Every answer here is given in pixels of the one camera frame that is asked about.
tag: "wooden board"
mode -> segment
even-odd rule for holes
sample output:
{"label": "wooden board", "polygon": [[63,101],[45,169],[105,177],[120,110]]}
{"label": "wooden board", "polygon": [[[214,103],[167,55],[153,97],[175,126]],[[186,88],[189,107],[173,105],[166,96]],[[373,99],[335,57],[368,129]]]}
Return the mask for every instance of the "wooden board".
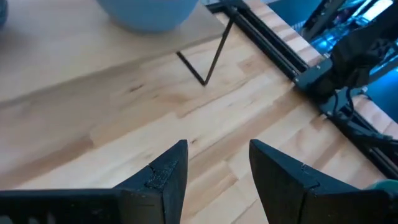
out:
{"label": "wooden board", "polygon": [[170,54],[224,30],[201,4],[179,28],[162,34],[116,26],[95,0],[13,0],[9,5],[0,33],[0,102]]}
{"label": "wooden board", "polygon": [[[321,60],[266,5],[251,6],[307,62]],[[183,53],[206,74],[219,41]],[[182,223],[266,223],[250,139],[359,188],[384,179],[235,26],[206,88],[175,55],[133,68],[0,107],[0,189],[112,187],[179,139],[190,143]]]}

